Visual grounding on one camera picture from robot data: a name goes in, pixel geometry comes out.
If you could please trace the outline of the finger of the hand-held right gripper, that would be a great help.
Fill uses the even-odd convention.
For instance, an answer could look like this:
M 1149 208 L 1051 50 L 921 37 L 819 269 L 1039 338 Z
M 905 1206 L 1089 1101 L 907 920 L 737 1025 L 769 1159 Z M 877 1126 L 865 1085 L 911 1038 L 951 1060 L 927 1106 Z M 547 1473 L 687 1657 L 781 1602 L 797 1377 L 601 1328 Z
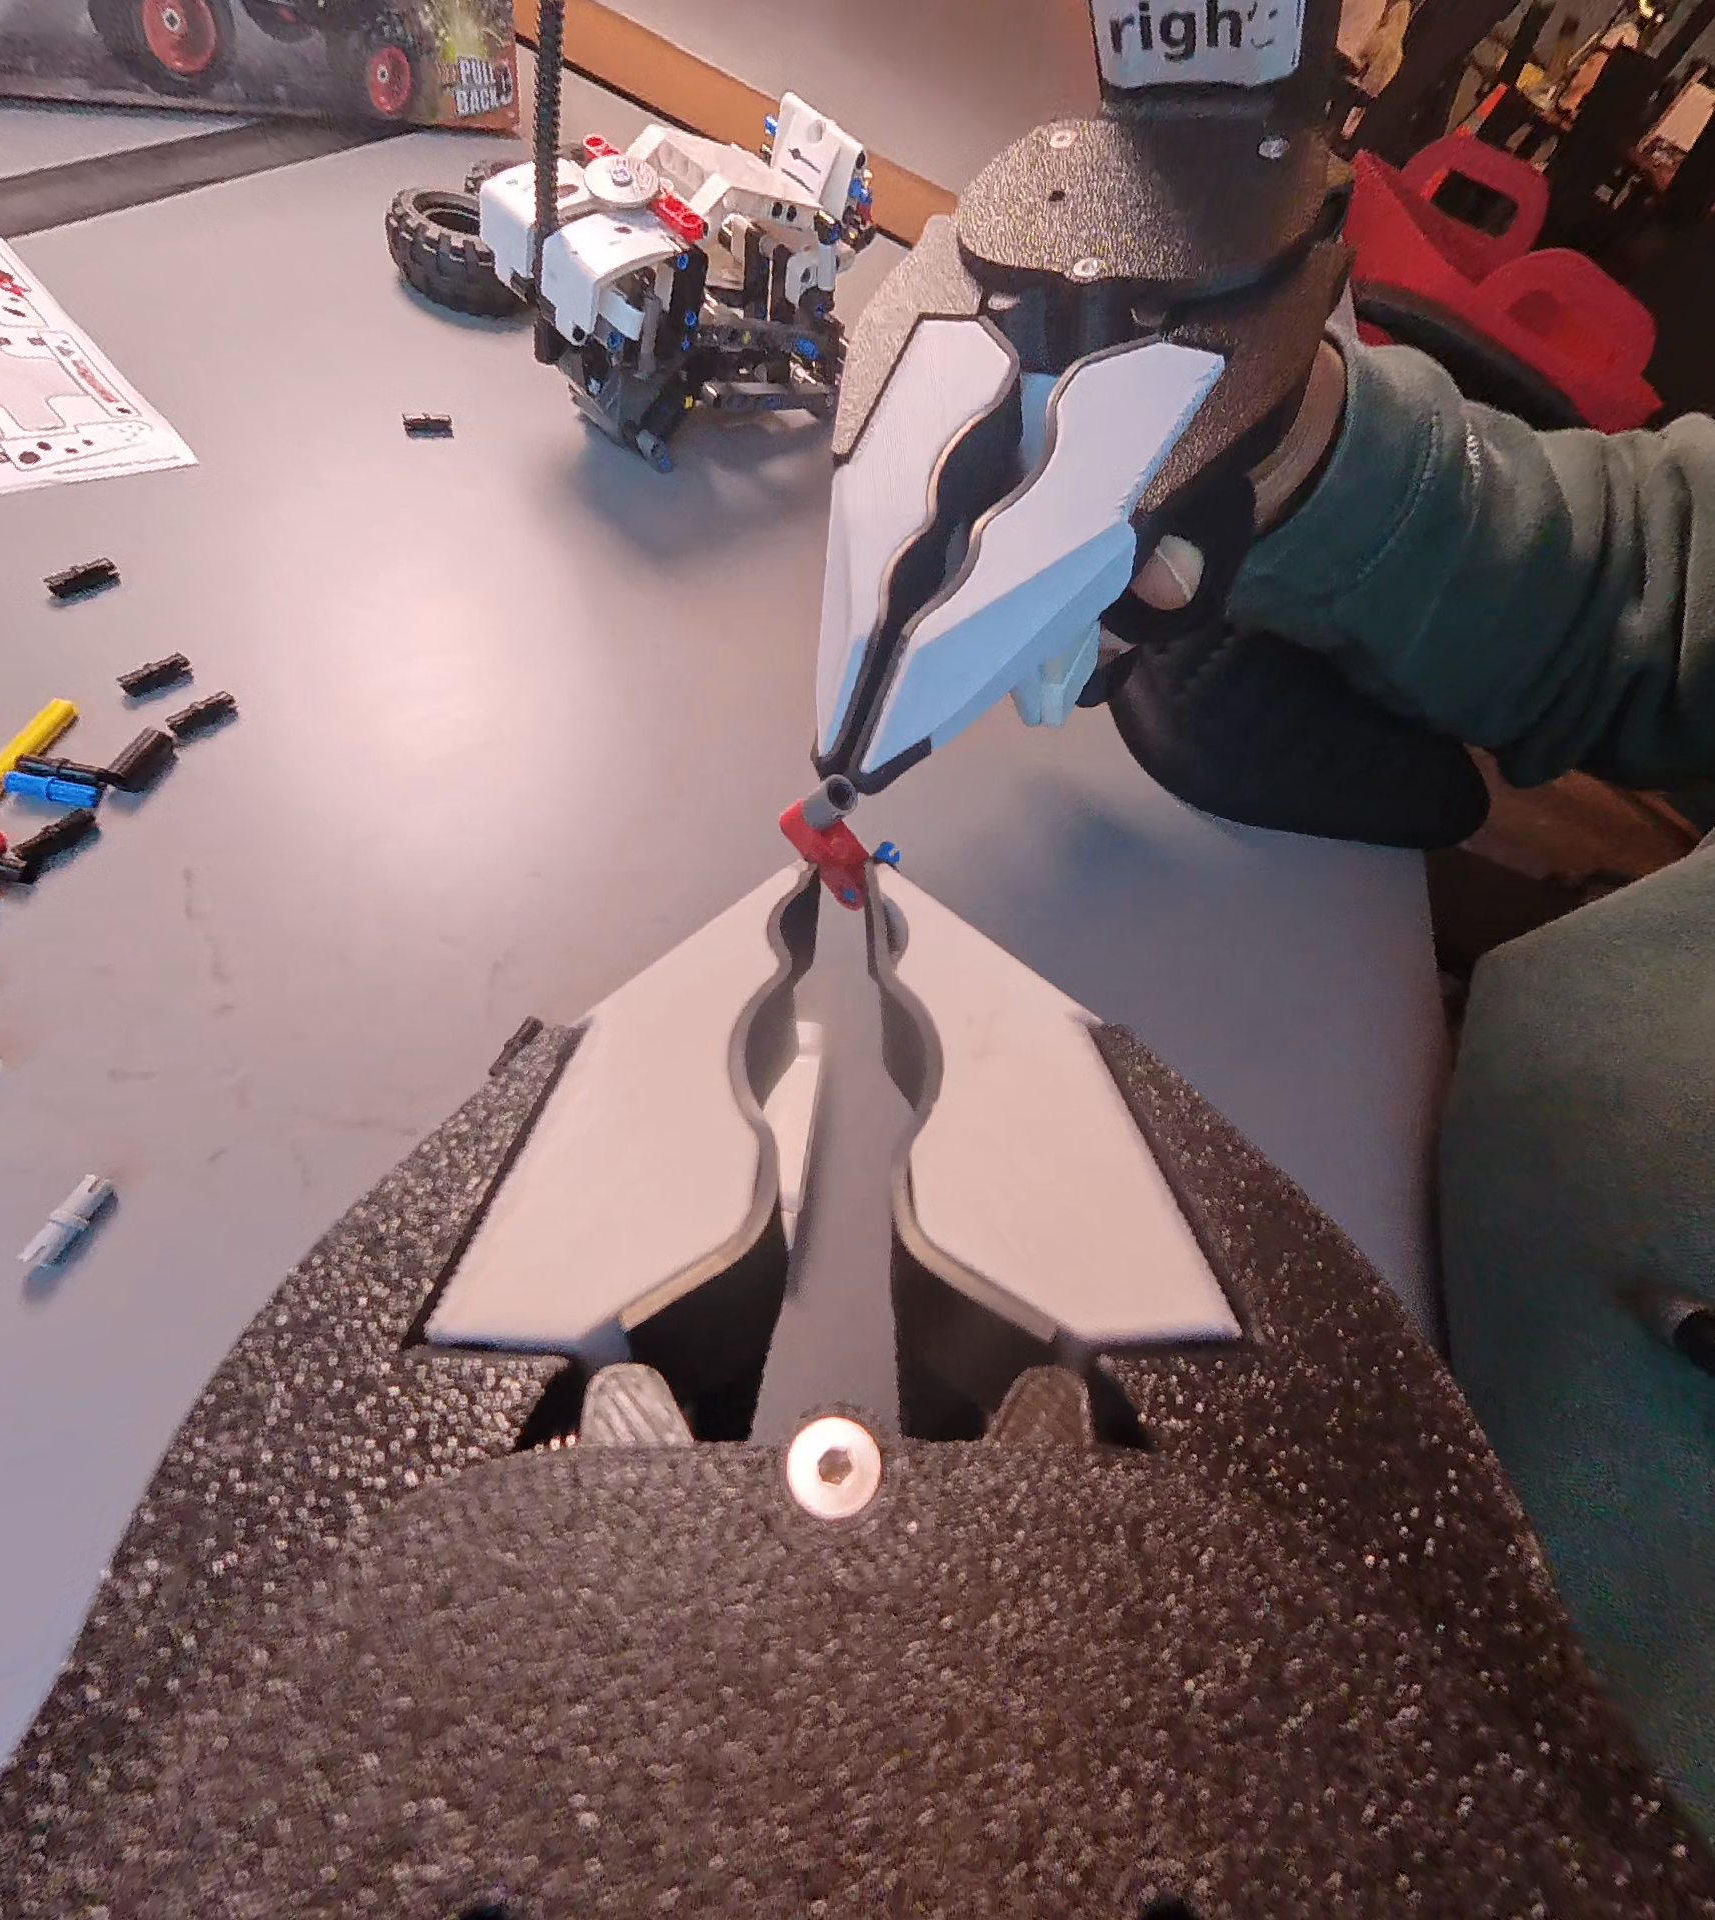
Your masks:
M 885 667 L 861 793 L 1091 636 L 1135 571 L 1133 515 L 1223 371 L 1217 350 L 1141 343 L 1061 375 L 1037 465 L 975 517 L 959 573 L 913 612 Z
M 903 636 L 941 593 L 951 549 L 1013 491 L 1019 365 L 983 318 L 923 318 L 831 479 L 819 642 L 821 771 L 875 771 Z

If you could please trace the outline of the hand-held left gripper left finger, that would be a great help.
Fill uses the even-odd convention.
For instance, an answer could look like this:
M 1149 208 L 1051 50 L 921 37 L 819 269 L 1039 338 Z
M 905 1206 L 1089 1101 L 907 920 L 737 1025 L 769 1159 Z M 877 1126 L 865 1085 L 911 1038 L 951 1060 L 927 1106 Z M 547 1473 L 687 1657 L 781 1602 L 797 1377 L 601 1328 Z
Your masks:
M 635 1360 L 699 1438 L 745 1438 L 787 1257 L 765 1101 L 821 895 L 781 868 L 605 996 L 435 1299 L 443 1349 Z

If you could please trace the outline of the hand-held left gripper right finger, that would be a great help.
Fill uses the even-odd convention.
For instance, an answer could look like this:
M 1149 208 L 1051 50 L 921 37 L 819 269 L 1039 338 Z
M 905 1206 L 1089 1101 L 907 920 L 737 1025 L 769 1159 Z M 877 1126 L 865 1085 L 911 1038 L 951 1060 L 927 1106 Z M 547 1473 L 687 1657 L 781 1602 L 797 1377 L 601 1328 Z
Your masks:
M 1097 1019 L 933 896 L 869 872 L 893 1155 L 891 1307 L 907 1436 L 979 1436 L 1033 1367 L 1239 1342 Z

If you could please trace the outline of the red toy connector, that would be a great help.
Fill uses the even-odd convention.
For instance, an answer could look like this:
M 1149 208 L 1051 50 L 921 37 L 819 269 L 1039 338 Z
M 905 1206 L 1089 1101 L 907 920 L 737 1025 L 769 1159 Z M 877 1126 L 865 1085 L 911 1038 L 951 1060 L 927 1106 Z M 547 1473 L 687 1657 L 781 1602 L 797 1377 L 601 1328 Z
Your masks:
M 779 815 L 777 826 L 795 853 L 815 865 L 823 889 L 839 904 L 847 909 L 865 904 L 869 853 L 845 825 L 845 818 L 831 825 L 827 832 L 811 828 L 801 815 L 801 801 L 797 801 Z

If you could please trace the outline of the light grey toy pin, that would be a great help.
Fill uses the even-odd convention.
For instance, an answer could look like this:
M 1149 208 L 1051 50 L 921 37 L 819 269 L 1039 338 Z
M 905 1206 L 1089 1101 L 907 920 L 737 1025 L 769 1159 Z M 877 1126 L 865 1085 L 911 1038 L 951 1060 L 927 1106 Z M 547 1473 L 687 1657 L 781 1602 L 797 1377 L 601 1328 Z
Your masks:
M 24 1246 L 20 1263 L 32 1270 L 62 1266 L 114 1198 L 116 1188 L 110 1179 L 94 1172 L 82 1176 Z

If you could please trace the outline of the pile of small toy pieces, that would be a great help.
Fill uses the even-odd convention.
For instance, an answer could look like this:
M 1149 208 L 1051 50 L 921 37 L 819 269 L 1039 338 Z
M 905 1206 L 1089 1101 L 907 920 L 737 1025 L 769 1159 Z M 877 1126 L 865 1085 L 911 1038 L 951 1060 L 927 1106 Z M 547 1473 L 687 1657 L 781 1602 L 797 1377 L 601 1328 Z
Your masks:
M 70 1131 L 100 1086 L 168 1083 L 180 1034 L 230 1013 L 208 868 L 252 810 L 250 720 L 170 654 L 2 749 L 2 1106 L 48 1103 Z

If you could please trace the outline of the person's right forearm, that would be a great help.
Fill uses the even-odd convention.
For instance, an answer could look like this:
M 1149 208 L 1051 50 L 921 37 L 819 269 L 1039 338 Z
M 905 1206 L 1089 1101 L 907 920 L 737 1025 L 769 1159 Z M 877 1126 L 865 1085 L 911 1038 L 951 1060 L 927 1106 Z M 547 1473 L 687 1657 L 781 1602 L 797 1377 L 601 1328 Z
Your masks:
M 1243 623 L 1491 753 L 1715 785 L 1715 421 L 1541 435 L 1419 350 L 1347 349 L 1319 484 L 1251 551 Z

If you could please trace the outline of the black desk divider strip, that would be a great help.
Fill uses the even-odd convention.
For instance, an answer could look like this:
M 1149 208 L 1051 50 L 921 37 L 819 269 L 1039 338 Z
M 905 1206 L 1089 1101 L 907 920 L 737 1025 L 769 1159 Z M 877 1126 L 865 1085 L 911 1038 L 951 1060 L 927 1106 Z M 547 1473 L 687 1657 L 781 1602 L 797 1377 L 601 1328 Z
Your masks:
M 349 153 L 407 127 L 335 127 L 294 118 L 234 122 L 110 156 L 90 156 L 0 179 L 0 238 L 70 228 L 204 186 L 246 181 Z

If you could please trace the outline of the person's right hand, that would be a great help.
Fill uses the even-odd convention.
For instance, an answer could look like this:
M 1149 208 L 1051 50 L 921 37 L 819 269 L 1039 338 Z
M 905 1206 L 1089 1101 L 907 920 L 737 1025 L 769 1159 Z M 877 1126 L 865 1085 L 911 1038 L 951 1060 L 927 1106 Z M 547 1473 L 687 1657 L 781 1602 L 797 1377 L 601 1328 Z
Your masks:
M 1229 623 L 1253 540 L 1245 476 L 1181 492 L 1155 528 L 1203 553 L 1199 595 L 1175 612 L 1121 596 L 1079 704 L 1109 709 L 1159 786 L 1229 823 L 1395 851 L 1451 848 L 1485 825 L 1489 794 L 1457 741 L 1375 707 L 1321 656 Z

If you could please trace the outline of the partly built toy truck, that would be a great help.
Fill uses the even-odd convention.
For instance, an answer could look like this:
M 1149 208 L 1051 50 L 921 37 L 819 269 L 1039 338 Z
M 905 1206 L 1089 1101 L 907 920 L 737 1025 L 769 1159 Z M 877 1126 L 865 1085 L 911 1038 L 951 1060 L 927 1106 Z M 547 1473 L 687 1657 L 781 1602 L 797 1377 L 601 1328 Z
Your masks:
M 533 159 L 481 185 L 493 275 L 589 425 L 671 471 L 685 416 L 835 408 L 837 277 L 871 238 L 859 141 L 795 95 L 757 153 L 653 124 L 559 142 L 563 4 L 537 11 Z

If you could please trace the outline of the red plastic chair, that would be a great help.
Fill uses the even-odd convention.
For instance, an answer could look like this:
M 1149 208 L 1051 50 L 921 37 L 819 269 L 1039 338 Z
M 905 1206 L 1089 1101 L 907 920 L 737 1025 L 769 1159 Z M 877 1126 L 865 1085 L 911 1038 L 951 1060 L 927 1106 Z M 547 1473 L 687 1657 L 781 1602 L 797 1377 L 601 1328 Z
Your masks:
M 1593 261 L 1537 246 L 1539 171 L 1473 136 L 1401 168 L 1355 154 L 1345 224 L 1357 335 L 1407 344 L 1471 400 L 1535 426 L 1643 426 L 1649 310 Z

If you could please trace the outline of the person's green top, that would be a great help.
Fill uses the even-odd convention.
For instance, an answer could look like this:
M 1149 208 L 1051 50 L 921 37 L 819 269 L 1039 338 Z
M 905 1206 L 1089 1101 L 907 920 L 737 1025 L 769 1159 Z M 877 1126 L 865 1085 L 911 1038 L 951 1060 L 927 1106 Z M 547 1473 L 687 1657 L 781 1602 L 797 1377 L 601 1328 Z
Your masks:
M 1715 828 L 1477 969 L 1441 1143 L 1457 1380 L 1589 1662 L 1715 1850 Z

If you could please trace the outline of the toy set cardboard box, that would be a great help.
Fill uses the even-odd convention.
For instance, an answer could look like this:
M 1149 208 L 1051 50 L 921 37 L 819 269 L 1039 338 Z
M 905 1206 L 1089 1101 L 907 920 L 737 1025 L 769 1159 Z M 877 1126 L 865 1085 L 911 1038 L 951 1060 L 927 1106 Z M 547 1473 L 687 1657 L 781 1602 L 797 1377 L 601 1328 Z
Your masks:
M 511 3 L 0 3 L 0 98 L 517 127 Z

